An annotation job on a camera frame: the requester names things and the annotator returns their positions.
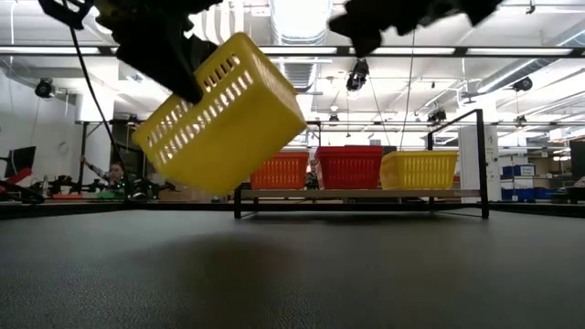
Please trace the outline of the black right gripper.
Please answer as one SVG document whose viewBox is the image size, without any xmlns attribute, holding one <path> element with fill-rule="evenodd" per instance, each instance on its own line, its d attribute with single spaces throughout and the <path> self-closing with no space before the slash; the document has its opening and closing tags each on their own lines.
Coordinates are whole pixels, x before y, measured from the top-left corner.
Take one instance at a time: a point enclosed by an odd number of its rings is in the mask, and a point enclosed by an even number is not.
<svg viewBox="0 0 585 329">
<path fill-rule="evenodd" d="M 333 16 L 328 27 L 349 37 L 357 58 L 365 58 L 382 43 L 381 32 L 397 27 L 404 34 L 435 10 L 440 0 L 351 0 L 346 13 Z"/>
</svg>

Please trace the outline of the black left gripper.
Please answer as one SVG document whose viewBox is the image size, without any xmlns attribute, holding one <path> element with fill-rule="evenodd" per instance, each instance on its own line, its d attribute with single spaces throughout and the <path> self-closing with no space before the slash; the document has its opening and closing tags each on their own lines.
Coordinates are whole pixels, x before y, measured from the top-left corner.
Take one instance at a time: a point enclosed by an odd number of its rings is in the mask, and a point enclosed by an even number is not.
<svg viewBox="0 0 585 329">
<path fill-rule="evenodd" d="M 157 81 L 197 104 L 203 92 L 193 72 L 218 48 L 186 32 L 194 27 L 191 15 L 207 11 L 220 0 L 95 0 L 97 22 L 112 32 L 120 45 L 117 57 L 141 72 L 157 66 Z"/>
</svg>

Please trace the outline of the yellow plastic slotted basket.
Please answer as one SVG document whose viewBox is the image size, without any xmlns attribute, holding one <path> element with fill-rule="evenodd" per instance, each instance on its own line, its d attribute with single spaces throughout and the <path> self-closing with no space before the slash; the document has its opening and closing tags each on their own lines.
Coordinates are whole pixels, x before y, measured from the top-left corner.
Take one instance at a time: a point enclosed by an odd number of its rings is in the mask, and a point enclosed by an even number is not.
<svg viewBox="0 0 585 329">
<path fill-rule="evenodd" d="M 396 151 L 381 159 L 383 189 L 449 189 L 452 187 L 456 151 Z"/>
<path fill-rule="evenodd" d="M 155 171 L 224 196 L 306 128 L 297 92 L 245 33 L 196 70 L 195 105 L 169 96 L 133 133 Z"/>
</svg>

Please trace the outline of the orange plastic slotted basket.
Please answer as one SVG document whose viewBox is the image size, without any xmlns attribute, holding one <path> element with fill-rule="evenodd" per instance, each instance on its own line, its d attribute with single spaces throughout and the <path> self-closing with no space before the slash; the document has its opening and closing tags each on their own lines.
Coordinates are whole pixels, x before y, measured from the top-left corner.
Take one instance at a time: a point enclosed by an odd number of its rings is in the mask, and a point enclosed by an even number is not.
<svg viewBox="0 0 585 329">
<path fill-rule="evenodd" d="M 277 153 L 250 175 L 251 188 L 253 190 L 304 189 L 308 163 L 307 152 Z"/>
</svg>

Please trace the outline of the person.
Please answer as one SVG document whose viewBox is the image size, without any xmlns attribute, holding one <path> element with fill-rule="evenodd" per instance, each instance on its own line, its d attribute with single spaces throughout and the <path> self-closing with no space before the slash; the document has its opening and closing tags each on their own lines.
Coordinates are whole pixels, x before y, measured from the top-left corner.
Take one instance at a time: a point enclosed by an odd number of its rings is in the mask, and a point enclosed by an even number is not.
<svg viewBox="0 0 585 329">
<path fill-rule="evenodd" d="M 311 160 L 305 176 L 305 188 L 308 190 L 318 189 L 317 161 Z"/>
<path fill-rule="evenodd" d="M 122 179 L 124 178 L 124 171 L 122 169 L 122 164 L 120 162 L 114 162 L 110 164 L 108 170 L 103 170 L 98 166 L 91 164 L 85 156 L 80 158 L 80 161 L 83 165 L 87 166 L 96 176 L 100 179 L 104 180 L 108 187 L 119 187 L 122 184 Z"/>
</svg>

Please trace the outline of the red plastic slotted basket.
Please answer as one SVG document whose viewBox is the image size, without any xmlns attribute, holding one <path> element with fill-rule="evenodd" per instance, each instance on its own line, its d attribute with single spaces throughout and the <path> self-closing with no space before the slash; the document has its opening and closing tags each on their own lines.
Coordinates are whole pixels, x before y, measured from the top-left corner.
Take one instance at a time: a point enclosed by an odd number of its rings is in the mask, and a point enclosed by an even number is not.
<svg viewBox="0 0 585 329">
<path fill-rule="evenodd" d="M 383 148 L 372 145 L 320 146 L 315 153 L 321 189 L 376 189 Z"/>
</svg>

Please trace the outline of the white pillar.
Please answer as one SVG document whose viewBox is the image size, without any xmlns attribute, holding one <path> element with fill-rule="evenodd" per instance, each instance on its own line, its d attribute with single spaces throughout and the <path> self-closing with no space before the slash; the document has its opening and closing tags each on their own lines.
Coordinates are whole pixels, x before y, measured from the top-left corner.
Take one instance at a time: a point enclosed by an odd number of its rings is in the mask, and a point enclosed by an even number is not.
<svg viewBox="0 0 585 329">
<path fill-rule="evenodd" d="M 489 201 L 501 201 L 501 165 L 498 136 L 494 126 L 484 128 L 487 195 Z M 475 126 L 459 129 L 459 174 L 461 189 L 479 189 L 478 140 Z"/>
</svg>

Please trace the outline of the black computer monitor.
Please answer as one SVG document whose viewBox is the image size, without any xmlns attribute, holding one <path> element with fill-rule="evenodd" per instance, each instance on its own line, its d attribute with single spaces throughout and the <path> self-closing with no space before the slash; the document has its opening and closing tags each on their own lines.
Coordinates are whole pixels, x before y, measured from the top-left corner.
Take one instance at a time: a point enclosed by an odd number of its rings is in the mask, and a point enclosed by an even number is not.
<svg viewBox="0 0 585 329">
<path fill-rule="evenodd" d="M 36 155 L 36 146 L 28 146 L 10 150 L 8 156 L 0 157 L 6 161 L 5 178 L 17 174 L 23 169 L 31 169 Z"/>
</svg>

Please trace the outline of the blue storage bin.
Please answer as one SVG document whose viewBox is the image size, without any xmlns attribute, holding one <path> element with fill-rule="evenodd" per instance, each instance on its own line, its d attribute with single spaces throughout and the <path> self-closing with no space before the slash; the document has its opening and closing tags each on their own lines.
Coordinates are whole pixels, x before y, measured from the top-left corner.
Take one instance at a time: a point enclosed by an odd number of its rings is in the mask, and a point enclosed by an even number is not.
<svg viewBox="0 0 585 329">
<path fill-rule="evenodd" d="M 502 168 L 503 176 L 535 176 L 536 168 L 533 164 L 515 164 Z"/>
<path fill-rule="evenodd" d="M 544 187 L 521 188 L 521 189 L 502 189 L 501 195 L 504 200 L 510 201 L 535 201 L 551 199 L 556 189 Z"/>
</svg>

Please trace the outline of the black table mat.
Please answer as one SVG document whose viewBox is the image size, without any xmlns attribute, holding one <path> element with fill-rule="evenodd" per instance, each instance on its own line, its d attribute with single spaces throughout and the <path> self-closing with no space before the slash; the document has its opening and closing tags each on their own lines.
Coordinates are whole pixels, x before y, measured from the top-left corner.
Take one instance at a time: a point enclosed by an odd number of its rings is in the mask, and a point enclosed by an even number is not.
<svg viewBox="0 0 585 329">
<path fill-rule="evenodd" d="M 585 329 L 585 219 L 0 221 L 0 329 Z"/>
</svg>

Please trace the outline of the silver ventilation duct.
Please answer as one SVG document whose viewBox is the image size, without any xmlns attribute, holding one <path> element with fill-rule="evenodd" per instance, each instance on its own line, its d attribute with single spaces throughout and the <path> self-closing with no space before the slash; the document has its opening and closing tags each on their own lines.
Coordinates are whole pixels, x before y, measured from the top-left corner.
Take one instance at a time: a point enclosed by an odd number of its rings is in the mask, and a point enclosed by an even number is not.
<svg viewBox="0 0 585 329">
<path fill-rule="evenodd" d="M 271 42 L 276 46 L 322 46 L 334 0 L 269 0 Z M 282 74 L 301 92 L 316 81 L 318 64 L 292 63 L 285 58 L 277 64 Z"/>
</svg>

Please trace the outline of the black metal shelf frame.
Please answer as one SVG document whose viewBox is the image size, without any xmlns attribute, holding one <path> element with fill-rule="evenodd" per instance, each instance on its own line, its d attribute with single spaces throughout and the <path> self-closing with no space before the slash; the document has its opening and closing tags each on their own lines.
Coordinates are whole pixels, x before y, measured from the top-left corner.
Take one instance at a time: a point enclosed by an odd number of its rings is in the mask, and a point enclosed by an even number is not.
<svg viewBox="0 0 585 329">
<path fill-rule="evenodd" d="M 462 121 L 464 118 L 470 116 L 470 115 L 475 115 L 476 116 L 476 122 L 475 122 L 475 129 L 476 129 L 476 143 L 477 143 L 477 162 L 478 162 L 478 173 L 479 173 L 479 190 L 474 190 L 471 192 L 479 192 L 479 197 L 480 197 L 480 202 L 479 202 L 479 207 L 481 209 L 481 216 L 480 218 L 482 219 L 488 219 L 489 218 L 489 201 L 488 201 L 488 192 L 487 192 L 487 172 L 486 172 L 486 167 L 487 167 L 487 163 L 486 163 L 486 155 L 485 155 L 485 132 L 484 132 L 484 115 L 483 115 L 483 110 L 482 109 L 475 109 L 472 111 L 469 111 L 467 113 L 465 113 L 464 115 L 457 117 L 456 119 L 450 121 L 450 122 L 446 122 L 444 124 L 438 125 L 435 129 L 429 131 L 427 133 L 427 141 L 426 141 L 426 150 L 427 151 L 433 151 L 433 147 L 434 147 L 434 137 L 433 135 L 436 133 L 439 133 L 443 130 L 445 130 L 446 128 L 453 126 L 454 124 L 456 124 L 457 122 Z M 365 207 L 364 205 L 360 206 L 360 205 L 349 205 L 348 209 L 349 211 L 389 211 L 389 212 L 398 212 L 398 211 L 428 211 L 428 212 L 434 212 L 436 210 L 447 210 L 449 205 L 445 206 L 445 207 L 437 207 L 435 205 L 435 197 L 437 196 L 429 196 L 429 201 L 427 203 L 424 204 L 420 204 L 420 207 L 417 207 L 417 205 L 414 204 L 401 204 L 401 203 L 393 203 L 393 204 L 373 204 L 372 208 L 366 207 L 364 209 L 362 209 L 363 207 Z M 258 198 L 257 197 L 253 197 L 253 203 L 252 203 L 252 210 L 249 214 L 246 215 L 251 215 L 252 213 L 258 212 L 257 210 L 257 205 L 259 204 Z M 234 192 L 234 209 L 233 209 L 233 213 L 234 213 L 234 218 L 235 219 L 241 219 L 242 215 L 242 185 L 238 186 Z"/>
</svg>

